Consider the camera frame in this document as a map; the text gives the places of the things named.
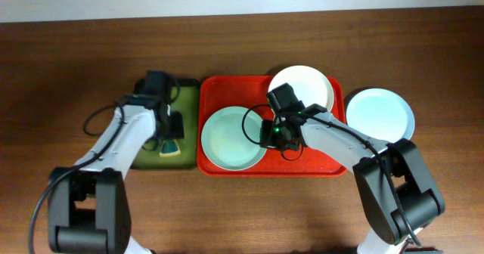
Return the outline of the mint green plate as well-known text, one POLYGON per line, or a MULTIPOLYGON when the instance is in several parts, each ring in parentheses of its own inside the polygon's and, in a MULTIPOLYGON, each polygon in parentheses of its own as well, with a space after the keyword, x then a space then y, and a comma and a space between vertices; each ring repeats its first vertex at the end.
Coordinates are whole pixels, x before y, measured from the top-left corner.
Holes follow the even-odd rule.
POLYGON ((262 160, 266 149, 259 146, 262 118, 246 107, 225 107, 205 122, 201 147, 215 166, 242 171, 262 160))

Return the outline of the white plate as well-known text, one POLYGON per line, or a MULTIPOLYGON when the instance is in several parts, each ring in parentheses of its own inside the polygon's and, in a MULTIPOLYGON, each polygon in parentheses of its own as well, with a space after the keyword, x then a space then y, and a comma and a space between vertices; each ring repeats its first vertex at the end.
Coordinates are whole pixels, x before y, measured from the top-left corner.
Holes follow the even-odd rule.
POLYGON ((284 83, 293 88, 296 97, 306 107, 317 104, 328 111, 333 109, 335 101, 333 86, 319 70, 303 65, 282 69, 270 82, 268 91, 272 91, 284 83))

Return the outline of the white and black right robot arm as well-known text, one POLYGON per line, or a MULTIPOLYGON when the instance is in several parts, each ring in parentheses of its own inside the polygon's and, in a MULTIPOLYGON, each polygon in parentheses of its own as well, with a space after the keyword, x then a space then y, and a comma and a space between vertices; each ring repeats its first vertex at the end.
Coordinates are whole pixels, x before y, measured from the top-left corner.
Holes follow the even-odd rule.
POLYGON ((262 122, 260 144, 279 150, 310 148, 348 169, 370 225, 358 253, 404 253, 420 246, 417 233, 445 211, 445 202, 417 146, 362 134, 326 108, 290 104, 262 122))

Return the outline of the light blue plate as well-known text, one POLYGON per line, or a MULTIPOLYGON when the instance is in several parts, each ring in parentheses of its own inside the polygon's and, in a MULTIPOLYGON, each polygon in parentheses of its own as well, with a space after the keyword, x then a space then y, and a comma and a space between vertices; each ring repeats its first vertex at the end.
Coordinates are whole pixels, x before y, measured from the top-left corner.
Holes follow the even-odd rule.
POLYGON ((359 88, 344 98, 346 123, 372 138, 395 143, 410 140, 415 117, 409 104, 384 88, 359 88))

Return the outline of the green and yellow sponge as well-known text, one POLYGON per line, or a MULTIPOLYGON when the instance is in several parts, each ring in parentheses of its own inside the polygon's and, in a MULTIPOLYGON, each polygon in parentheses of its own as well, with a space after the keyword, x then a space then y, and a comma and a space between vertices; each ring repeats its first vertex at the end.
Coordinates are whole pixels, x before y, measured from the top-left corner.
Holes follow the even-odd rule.
POLYGON ((163 140, 160 145, 159 155, 160 157, 172 157, 177 156, 181 153, 181 149, 177 140, 163 140))

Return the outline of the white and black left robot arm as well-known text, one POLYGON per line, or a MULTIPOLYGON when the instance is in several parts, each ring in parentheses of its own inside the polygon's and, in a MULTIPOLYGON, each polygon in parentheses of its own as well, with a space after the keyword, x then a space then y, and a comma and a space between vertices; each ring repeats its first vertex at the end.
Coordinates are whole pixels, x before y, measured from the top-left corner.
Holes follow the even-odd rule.
POLYGON ((148 253, 131 235, 124 180, 149 140, 181 138, 182 115, 162 98, 129 95, 73 167, 49 176, 48 243, 59 253, 148 253))

